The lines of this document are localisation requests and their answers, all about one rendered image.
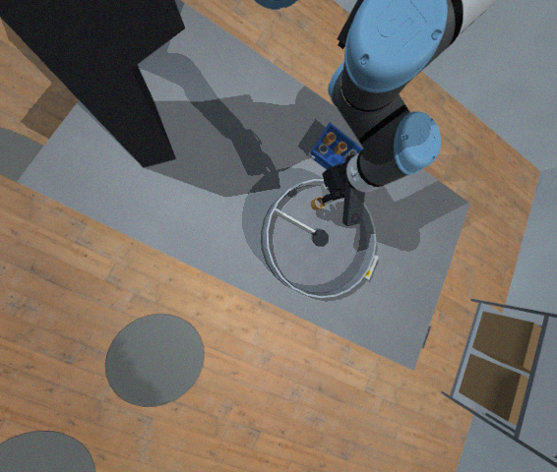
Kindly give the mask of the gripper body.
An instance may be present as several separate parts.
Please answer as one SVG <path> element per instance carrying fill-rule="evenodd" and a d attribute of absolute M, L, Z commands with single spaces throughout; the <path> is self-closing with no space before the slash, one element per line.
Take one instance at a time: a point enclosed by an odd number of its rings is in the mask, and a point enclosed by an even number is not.
<path fill-rule="evenodd" d="M 344 198 L 345 183 L 347 182 L 351 188 L 356 190 L 348 181 L 346 175 L 346 168 L 349 161 L 354 157 L 354 155 L 349 155 L 346 157 L 346 161 L 343 164 L 338 164 L 331 166 L 325 172 L 322 173 L 325 186 L 329 188 L 331 195 L 335 194 L 333 200 Z M 347 179 L 347 180 L 346 180 Z"/>

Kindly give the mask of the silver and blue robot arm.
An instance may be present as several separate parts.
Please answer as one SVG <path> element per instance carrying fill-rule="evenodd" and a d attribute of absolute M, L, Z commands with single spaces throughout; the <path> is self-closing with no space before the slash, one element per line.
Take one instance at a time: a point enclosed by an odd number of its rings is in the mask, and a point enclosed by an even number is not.
<path fill-rule="evenodd" d="M 410 112 L 399 93 L 496 1 L 362 2 L 344 61 L 328 85 L 333 105 L 363 146 L 346 168 L 356 190 L 345 183 L 344 225 L 361 223 L 365 193 L 436 159 L 441 147 L 436 122 L 424 112 Z"/>

